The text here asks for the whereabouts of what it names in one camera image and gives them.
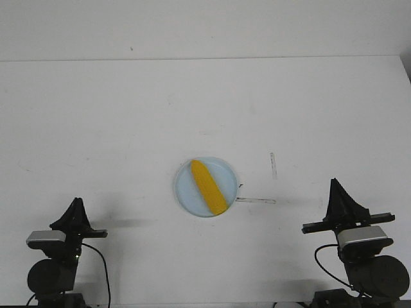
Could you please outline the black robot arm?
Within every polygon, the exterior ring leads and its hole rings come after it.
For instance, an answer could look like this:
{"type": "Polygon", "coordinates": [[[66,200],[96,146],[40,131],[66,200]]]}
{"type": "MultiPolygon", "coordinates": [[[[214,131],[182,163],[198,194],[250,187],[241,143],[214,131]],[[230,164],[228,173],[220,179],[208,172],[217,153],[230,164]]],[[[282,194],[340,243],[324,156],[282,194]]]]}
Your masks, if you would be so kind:
{"type": "Polygon", "coordinates": [[[394,241],[380,225],[394,219],[389,212],[371,214],[331,179],[325,217],[304,224],[302,232],[334,233],[348,281],[343,289],[315,292],[310,307],[395,307],[410,287],[410,275],[400,260],[381,254],[394,241]]]}
{"type": "Polygon", "coordinates": [[[83,241],[107,236],[106,230],[91,226],[81,198],[75,198],[48,230],[33,231],[28,236],[27,246],[46,256],[31,267],[27,276],[37,307],[88,307],[83,294],[73,291],[79,259],[83,247],[102,254],[83,241]]]}

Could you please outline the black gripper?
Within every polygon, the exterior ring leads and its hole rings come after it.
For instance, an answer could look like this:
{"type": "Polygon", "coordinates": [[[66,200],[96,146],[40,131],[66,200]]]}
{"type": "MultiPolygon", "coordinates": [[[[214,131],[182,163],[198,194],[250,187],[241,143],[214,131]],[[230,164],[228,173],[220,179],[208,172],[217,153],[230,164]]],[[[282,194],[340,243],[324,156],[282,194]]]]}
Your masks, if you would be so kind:
{"type": "Polygon", "coordinates": [[[380,223],[392,221],[394,215],[389,212],[370,215],[369,209],[355,202],[340,182],[333,178],[330,181],[328,207],[323,221],[303,224],[302,232],[311,234],[330,230],[335,233],[337,239],[337,235],[343,230],[379,226],[380,223]],[[346,219],[337,221],[339,216],[346,219]]]}
{"type": "Polygon", "coordinates": [[[67,256],[70,259],[78,259],[82,254],[82,243],[84,239],[101,239],[108,236],[105,229],[92,229],[87,217],[83,200],[74,198],[67,210],[55,222],[49,225],[52,230],[67,230],[73,220],[76,204],[76,227],[81,231],[66,232],[67,256]]]}

